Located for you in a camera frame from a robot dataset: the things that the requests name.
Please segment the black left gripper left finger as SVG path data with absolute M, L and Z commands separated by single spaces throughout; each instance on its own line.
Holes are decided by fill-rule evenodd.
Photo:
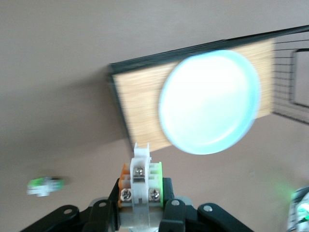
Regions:
M 98 198 L 84 210 L 64 205 L 22 229 L 23 232 L 116 232 L 120 229 L 119 179 L 107 198 Z

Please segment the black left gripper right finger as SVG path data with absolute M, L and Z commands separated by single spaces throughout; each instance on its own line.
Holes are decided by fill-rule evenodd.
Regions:
M 248 226 L 215 203 L 197 209 L 175 197 L 171 178 L 163 178 L 163 217 L 160 232 L 251 232 Z

